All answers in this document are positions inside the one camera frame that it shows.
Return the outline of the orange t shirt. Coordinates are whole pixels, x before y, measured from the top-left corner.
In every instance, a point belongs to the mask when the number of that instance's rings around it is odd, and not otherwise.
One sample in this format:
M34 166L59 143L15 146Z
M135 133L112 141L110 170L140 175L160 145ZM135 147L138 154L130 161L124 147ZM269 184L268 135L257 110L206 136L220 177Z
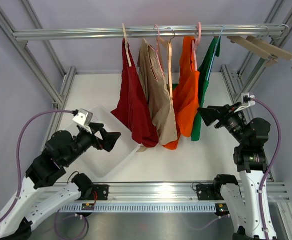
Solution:
M183 38L182 54L179 60L179 83L173 90L173 107L175 112L177 137L190 137L194 118L199 108L198 80L199 71L194 63L192 44L195 38Z

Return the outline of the red t shirt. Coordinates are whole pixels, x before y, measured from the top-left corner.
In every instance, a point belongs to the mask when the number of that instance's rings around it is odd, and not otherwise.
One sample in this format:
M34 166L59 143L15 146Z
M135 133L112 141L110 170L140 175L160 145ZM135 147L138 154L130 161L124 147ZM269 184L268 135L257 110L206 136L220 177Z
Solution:
M159 143L130 49L125 48L124 39L120 96L117 107L111 113L131 131L135 142L147 148Z

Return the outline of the pink plastic hanger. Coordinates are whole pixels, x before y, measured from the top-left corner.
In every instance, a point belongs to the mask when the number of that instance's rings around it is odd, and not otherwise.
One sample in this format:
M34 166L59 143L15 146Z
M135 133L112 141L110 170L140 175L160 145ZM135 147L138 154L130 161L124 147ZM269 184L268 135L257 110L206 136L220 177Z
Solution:
M195 70L198 69L197 67L197 58L196 58L196 49L200 44L200 40L201 40L201 22L197 23L197 38L194 39L193 43L192 43L192 53L193 53L193 62L194 62L194 68Z

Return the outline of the beige t shirt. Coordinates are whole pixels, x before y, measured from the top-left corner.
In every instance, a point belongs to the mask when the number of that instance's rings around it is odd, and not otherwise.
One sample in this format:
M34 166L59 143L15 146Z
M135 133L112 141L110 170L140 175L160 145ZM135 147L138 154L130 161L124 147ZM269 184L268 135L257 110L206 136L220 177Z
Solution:
M159 143L166 145L177 140L175 113L156 50L145 38L141 40L137 66L138 77L151 121L157 130Z

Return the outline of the pink wire hanger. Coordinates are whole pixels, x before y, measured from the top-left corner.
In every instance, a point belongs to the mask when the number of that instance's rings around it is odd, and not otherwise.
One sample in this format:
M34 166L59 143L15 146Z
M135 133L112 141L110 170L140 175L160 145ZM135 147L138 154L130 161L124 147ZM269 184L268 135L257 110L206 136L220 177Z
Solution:
M156 37L156 55L158 58L158 62L160 65L160 70L163 76L164 75L164 69L163 69L163 63L162 63L162 56L161 56L161 52L160 52L160 46L159 46L159 40L160 40L160 30L159 30L159 26L157 24L154 25L154 28L157 30L157 37Z

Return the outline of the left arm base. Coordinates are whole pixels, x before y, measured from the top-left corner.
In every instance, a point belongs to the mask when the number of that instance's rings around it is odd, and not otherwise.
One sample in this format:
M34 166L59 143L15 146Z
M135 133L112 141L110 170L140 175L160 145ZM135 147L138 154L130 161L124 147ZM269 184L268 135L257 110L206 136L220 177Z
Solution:
M88 203L88 205L82 204L82 211L77 212L77 214L81 214L84 217L88 217L92 214L88 212L88 210L94 210L96 201L108 200L109 185L95 184L84 173L79 173L78 171L73 172L69 176L67 183L74 183L78 187L78 191L80 192L80 196L77 199L78 201L93 201L92 203Z

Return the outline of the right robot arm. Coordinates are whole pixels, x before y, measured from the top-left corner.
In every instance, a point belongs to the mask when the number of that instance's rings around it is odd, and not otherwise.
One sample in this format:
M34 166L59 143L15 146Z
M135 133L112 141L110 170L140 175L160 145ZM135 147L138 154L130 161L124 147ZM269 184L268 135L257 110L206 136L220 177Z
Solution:
M275 240L277 234L272 224L266 178L264 144L268 141L270 123L256 117L245 123L239 113L240 103L198 108L204 123L216 129L224 127L238 141L233 160L240 181L234 175L218 174L210 191L218 199L224 199L228 208L234 240Z

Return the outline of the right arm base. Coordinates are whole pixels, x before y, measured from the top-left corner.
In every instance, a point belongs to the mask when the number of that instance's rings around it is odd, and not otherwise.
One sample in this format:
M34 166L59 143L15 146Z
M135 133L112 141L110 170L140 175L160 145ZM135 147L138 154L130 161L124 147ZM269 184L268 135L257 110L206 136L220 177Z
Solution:
M198 200L224 200L222 206L216 205L215 215L218 217L230 214L230 209L236 210L238 218L245 218L245 205L240 192L238 181L234 175L218 174L211 184L193 182Z

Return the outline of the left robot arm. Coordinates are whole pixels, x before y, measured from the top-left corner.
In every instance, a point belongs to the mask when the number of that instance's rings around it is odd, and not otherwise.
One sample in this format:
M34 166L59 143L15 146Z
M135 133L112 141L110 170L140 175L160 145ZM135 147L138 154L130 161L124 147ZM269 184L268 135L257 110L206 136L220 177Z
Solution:
M121 136L120 132L107 132L102 123L91 122L88 126L90 131L80 127L76 136L59 130L46 142L42 153L26 170L16 194L0 211L0 240L27 240L41 222L64 205L96 196L93 182L78 173L59 192L36 203L89 148L110 152Z

